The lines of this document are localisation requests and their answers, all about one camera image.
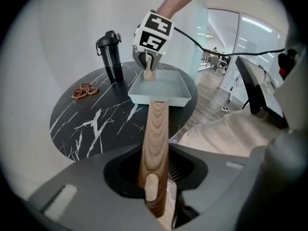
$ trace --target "light blue tray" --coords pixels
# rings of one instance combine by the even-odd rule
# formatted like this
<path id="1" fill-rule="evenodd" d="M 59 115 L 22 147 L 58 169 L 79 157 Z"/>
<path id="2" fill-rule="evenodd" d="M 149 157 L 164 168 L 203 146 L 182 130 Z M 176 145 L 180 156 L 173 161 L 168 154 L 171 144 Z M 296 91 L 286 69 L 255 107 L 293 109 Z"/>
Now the light blue tray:
<path id="1" fill-rule="evenodd" d="M 145 80 L 143 71 L 128 91 L 133 103 L 150 104 L 150 101 L 167 102 L 169 106 L 184 107 L 192 98 L 178 71 L 161 70 L 155 80 Z"/>

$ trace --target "desk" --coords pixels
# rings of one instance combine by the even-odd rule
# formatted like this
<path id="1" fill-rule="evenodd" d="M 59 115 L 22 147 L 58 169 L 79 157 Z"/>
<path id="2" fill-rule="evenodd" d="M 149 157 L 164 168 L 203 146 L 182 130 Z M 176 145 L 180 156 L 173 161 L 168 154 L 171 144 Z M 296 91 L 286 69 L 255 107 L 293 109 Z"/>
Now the desk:
<path id="1" fill-rule="evenodd" d="M 135 62 L 122 64 L 124 80 L 111 84 L 105 68 L 82 77 L 60 97 L 50 118 L 51 138 L 56 148 L 71 160 L 143 142 L 148 105 L 133 104 L 128 91 L 141 71 Z M 197 87 L 182 70 L 159 63 L 158 69 L 179 71 L 192 99 L 185 107 L 169 108 L 169 138 L 191 117 L 197 104 Z M 83 83 L 99 92 L 74 101 L 73 91 Z"/>

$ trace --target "black tumbler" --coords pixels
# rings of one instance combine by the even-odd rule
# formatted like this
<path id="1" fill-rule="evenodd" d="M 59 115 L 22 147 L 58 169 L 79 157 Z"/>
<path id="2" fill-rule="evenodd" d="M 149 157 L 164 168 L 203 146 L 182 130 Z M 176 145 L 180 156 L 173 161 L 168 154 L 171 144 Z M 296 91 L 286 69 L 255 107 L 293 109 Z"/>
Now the black tumbler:
<path id="1" fill-rule="evenodd" d="M 123 73 L 118 49 L 121 36 L 114 31 L 106 32 L 105 36 L 96 41 L 96 52 L 102 56 L 106 72 L 110 81 L 116 82 L 123 80 Z"/>

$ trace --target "round table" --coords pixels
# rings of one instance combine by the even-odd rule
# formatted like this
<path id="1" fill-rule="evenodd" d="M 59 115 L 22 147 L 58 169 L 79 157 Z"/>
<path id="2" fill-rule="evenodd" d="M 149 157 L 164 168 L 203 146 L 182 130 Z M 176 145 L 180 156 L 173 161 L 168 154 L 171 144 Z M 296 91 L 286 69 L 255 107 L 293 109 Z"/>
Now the round table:
<path id="1" fill-rule="evenodd" d="M 159 63 L 158 69 L 179 71 L 192 99 L 185 107 L 169 107 L 169 137 L 191 117 L 197 103 L 197 87 L 182 70 Z M 54 145 L 66 157 L 77 161 L 95 154 L 143 142 L 148 105 L 134 104 L 128 91 L 141 72 L 136 62 L 122 64 L 124 80 L 111 83 L 105 68 L 76 81 L 61 96 L 50 119 Z M 95 95 L 74 100 L 72 93 L 83 83 L 98 87 Z"/>

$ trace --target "white fabric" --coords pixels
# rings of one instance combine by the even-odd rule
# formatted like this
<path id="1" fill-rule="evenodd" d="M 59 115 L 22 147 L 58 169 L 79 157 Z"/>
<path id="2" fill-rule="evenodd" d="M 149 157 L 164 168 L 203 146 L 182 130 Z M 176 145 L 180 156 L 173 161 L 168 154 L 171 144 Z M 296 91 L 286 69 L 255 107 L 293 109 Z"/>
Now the white fabric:
<path id="1" fill-rule="evenodd" d="M 247 106 L 217 121 L 193 127 L 179 144 L 202 151 L 248 157 L 253 148 L 268 144 L 284 132 L 252 115 Z"/>

